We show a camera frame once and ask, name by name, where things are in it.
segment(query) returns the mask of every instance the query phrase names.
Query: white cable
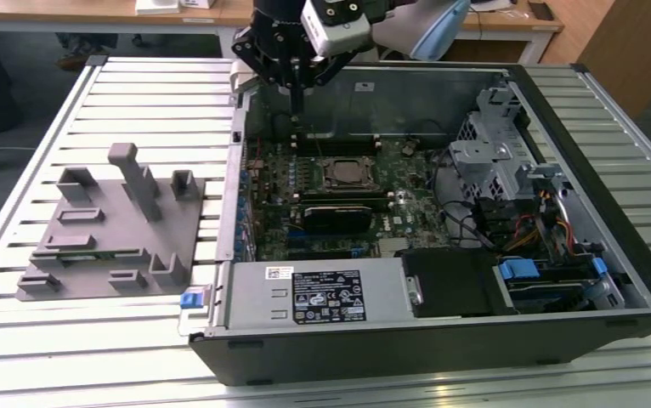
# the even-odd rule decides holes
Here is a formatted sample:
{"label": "white cable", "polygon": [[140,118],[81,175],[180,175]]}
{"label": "white cable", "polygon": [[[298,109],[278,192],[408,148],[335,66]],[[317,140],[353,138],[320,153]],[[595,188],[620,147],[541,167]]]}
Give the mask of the white cable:
{"label": "white cable", "polygon": [[34,147],[0,147],[0,150],[34,150]]}

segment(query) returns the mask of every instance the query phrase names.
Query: motherboard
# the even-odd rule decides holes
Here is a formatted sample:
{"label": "motherboard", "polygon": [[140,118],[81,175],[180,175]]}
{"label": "motherboard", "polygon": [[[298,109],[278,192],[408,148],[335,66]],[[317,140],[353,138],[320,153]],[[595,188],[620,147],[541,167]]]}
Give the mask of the motherboard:
{"label": "motherboard", "polygon": [[256,259],[389,258],[447,246],[429,189],[435,153],[419,144],[407,136],[252,143]]}

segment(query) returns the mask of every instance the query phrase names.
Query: metal slatted table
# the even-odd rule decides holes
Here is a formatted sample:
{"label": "metal slatted table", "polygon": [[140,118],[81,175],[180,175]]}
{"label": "metal slatted table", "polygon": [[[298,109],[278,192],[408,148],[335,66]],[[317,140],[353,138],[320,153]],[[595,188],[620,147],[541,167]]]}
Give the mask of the metal slatted table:
{"label": "metal slatted table", "polygon": [[[226,388],[177,334],[177,296],[21,303],[12,296],[53,213],[68,164],[120,178],[109,144],[133,142],[154,176],[206,180],[194,283],[213,278],[225,146],[226,59],[109,58],[86,67],[0,213],[0,406],[647,406],[651,337],[567,365]],[[651,144],[593,78],[529,68],[548,102],[651,246]],[[543,154],[549,149],[531,129]]]}

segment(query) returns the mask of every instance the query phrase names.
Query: wooden desk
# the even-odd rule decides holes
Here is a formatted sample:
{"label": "wooden desk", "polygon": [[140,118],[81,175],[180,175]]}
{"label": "wooden desk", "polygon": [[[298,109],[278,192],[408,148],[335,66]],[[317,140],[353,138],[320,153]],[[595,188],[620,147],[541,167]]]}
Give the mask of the wooden desk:
{"label": "wooden desk", "polygon": [[[134,0],[0,0],[0,31],[216,34],[222,56],[233,57],[232,38],[249,23],[252,0],[217,0],[210,9],[181,8],[178,14],[158,15],[136,15],[133,4]],[[515,10],[528,18],[469,14],[457,39],[527,42],[519,62],[536,63],[563,24],[535,19],[525,0]]]}

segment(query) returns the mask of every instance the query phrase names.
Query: barcode sticker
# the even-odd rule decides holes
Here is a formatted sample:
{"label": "barcode sticker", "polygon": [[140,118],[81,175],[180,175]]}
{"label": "barcode sticker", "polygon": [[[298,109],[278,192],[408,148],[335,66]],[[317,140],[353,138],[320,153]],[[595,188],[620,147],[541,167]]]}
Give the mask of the barcode sticker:
{"label": "barcode sticker", "polygon": [[265,279],[290,279],[292,266],[266,266]]}

